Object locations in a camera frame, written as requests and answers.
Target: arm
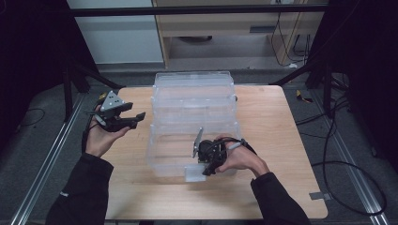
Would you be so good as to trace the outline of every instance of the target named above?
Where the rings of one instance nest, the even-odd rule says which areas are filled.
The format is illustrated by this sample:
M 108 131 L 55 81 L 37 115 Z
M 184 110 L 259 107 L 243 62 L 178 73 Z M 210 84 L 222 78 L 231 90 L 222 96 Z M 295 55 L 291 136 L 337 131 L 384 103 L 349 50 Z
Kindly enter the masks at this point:
M 249 169 L 253 172 L 256 179 L 251 182 L 252 190 L 266 224 L 311 224 L 275 174 L 270 172 L 267 163 L 246 147 L 228 150 L 227 160 L 216 171 L 222 173 L 228 169 Z
M 114 167 L 100 157 L 129 127 L 107 132 L 91 122 L 86 150 L 47 215 L 46 224 L 104 224 L 108 187 Z

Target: hand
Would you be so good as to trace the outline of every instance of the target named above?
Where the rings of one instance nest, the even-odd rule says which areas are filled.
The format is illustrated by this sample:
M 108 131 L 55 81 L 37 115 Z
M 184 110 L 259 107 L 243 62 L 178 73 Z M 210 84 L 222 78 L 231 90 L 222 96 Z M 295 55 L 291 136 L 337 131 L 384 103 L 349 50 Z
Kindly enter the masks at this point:
M 85 152 L 99 158 L 111 148 L 117 139 L 123 137 L 130 130 L 130 127 L 123 127 L 118 132 L 108 132 L 100 126 L 95 116 L 91 120 L 90 127 Z
M 221 135 L 217 137 L 217 139 L 221 139 L 226 137 L 225 135 Z M 233 142 L 226 142 L 225 147 L 228 148 L 234 144 Z M 258 177 L 262 174 L 269 173 L 269 168 L 267 163 L 261 159 L 259 156 L 254 154 L 245 146 L 239 146 L 232 150 L 227 150 L 227 159 L 223 165 L 216 169 L 216 172 L 222 173 L 228 169 L 237 169 L 237 170 L 251 170 L 255 177 Z

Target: wooden table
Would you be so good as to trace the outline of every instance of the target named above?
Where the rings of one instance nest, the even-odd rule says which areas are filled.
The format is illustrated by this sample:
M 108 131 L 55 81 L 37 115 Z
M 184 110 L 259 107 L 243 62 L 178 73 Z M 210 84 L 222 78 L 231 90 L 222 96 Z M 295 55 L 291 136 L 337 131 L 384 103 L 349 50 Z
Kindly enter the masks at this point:
M 236 85 L 237 120 L 242 137 L 277 175 L 309 218 L 324 218 L 319 192 L 283 89 L 279 86 Z M 110 182 L 107 219 L 253 219 L 261 218 L 249 171 L 233 176 L 210 176 L 207 181 L 185 183 L 183 177 L 156 177 L 145 161 L 152 123 L 151 87 L 121 89 L 118 94 L 134 103 L 122 117 L 146 112 L 138 128 L 116 141 L 103 157 L 115 170 Z

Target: plastic container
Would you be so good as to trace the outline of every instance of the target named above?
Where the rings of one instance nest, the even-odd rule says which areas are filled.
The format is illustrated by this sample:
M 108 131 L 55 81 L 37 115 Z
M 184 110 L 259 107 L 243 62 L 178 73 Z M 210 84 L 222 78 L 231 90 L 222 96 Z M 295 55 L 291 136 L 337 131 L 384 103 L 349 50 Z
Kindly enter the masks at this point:
M 157 176 L 206 180 L 202 175 L 206 165 L 191 156 L 200 127 L 204 128 L 202 140 L 214 140 L 221 133 L 240 139 L 229 72 L 158 73 L 152 109 L 146 160 Z

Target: black sleeve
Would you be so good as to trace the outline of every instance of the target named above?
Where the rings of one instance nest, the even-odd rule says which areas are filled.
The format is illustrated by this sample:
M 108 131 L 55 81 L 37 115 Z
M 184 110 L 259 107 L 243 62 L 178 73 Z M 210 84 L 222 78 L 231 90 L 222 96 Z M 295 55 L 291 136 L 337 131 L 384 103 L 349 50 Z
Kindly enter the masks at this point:
M 47 215 L 46 224 L 104 224 L 114 167 L 83 153 Z
M 311 224 L 274 173 L 257 177 L 251 185 L 266 224 Z

